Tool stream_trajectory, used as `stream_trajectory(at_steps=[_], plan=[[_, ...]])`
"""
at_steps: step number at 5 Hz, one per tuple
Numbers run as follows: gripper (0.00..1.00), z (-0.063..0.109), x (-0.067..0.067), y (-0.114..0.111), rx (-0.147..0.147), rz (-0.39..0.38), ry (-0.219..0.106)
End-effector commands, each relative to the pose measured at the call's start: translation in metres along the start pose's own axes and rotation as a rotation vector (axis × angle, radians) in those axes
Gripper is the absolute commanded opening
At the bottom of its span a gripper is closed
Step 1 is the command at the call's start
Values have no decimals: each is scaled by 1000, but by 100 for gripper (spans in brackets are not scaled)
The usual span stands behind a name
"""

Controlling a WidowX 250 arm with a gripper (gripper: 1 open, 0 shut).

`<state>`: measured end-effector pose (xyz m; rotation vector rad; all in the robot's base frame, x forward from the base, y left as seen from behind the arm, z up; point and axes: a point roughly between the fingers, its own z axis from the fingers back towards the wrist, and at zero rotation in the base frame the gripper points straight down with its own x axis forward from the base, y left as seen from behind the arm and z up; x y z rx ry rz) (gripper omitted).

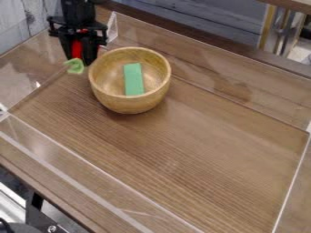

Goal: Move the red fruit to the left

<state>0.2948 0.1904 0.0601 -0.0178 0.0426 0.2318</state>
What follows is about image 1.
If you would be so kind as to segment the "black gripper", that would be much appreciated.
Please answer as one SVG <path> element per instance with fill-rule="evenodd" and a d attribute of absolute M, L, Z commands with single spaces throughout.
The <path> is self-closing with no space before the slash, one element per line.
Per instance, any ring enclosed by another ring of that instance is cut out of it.
<path fill-rule="evenodd" d="M 65 22 L 63 16 L 49 16 L 48 21 L 48 34 L 60 39 L 61 48 L 67 59 L 72 58 L 72 39 L 83 38 L 83 61 L 87 66 L 92 64 L 97 58 L 99 45 L 108 44 L 107 30 L 108 26 L 96 20 L 84 21 L 80 24 L 71 25 Z"/>

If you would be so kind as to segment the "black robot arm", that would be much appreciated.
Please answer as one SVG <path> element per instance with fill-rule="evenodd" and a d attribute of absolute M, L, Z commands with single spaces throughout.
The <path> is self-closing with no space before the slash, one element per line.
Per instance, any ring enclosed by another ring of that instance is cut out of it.
<path fill-rule="evenodd" d="M 61 0 L 61 15 L 47 18 L 48 34 L 60 40 L 68 60 L 79 58 L 89 66 L 100 46 L 108 44 L 108 26 L 96 21 L 96 7 L 103 0 Z"/>

